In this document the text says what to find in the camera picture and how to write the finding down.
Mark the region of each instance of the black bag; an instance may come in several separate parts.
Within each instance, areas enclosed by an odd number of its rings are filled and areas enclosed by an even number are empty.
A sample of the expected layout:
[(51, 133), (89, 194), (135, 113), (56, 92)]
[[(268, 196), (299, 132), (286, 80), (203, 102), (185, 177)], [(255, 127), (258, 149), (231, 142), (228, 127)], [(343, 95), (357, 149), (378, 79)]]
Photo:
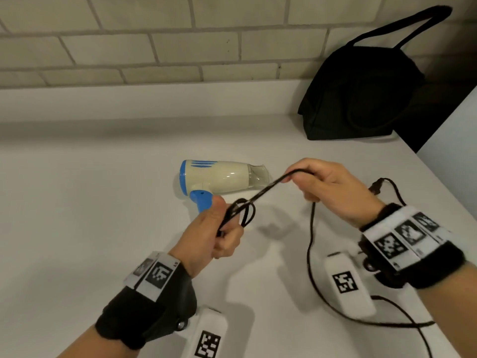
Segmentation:
[[(298, 109), (310, 140), (388, 135), (424, 75), (401, 50), (421, 32), (445, 20), (449, 6), (433, 6), (367, 32), (325, 60)], [(358, 41), (428, 20), (393, 48), (355, 46)]]

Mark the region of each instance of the hand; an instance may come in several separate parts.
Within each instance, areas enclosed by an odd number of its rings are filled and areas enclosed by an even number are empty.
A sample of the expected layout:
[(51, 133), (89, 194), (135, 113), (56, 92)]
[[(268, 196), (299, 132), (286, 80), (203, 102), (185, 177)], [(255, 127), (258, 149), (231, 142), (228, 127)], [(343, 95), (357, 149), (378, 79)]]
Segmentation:
[(188, 274), (194, 278), (204, 269), (212, 258), (232, 256), (240, 244), (243, 227), (236, 216), (221, 228), (225, 234), (216, 237), (228, 205), (220, 196), (212, 198), (212, 207), (203, 211), (191, 222), (169, 255), (181, 260)]
[(323, 202), (354, 227), (360, 228), (372, 222), (385, 206), (339, 163), (304, 158), (288, 167), (285, 173), (297, 168), (307, 169), (314, 176), (298, 172), (284, 179), (283, 183), (293, 181), (307, 201)]

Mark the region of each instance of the wristband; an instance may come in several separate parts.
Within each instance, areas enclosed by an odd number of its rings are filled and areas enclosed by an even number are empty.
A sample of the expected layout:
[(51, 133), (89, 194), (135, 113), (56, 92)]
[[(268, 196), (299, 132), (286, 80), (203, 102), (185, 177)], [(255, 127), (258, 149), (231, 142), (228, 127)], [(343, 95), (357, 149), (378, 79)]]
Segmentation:
[(129, 349), (180, 330), (197, 309), (192, 280), (181, 262), (151, 253), (124, 281), (95, 327), (101, 337), (119, 339)]
[(448, 241), (450, 232), (411, 206), (390, 204), (361, 230), (359, 245), (372, 264), (416, 289), (433, 286), (465, 263), (462, 251)]

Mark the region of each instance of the blue hair dryer handle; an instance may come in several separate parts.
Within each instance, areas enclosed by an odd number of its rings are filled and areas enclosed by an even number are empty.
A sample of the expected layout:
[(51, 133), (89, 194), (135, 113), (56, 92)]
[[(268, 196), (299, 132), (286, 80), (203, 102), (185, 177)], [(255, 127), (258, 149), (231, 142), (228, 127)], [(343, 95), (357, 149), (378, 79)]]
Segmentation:
[(203, 189), (196, 189), (190, 192), (190, 199), (197, 204), (199, 212), (210, 209), (212, 206), (212, 194), (209, 191)]

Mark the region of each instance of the brick wall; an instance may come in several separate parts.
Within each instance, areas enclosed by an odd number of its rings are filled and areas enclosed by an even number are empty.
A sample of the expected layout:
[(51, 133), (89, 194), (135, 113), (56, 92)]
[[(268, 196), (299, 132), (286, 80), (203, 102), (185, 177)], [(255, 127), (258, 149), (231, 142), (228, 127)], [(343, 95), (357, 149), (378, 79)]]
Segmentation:
[(0, 0), (0, 87), (308, 78), (354, 36), (436, 4), (451, 18), (404, 51), (432, 80), (477, 79), (475, 0)]

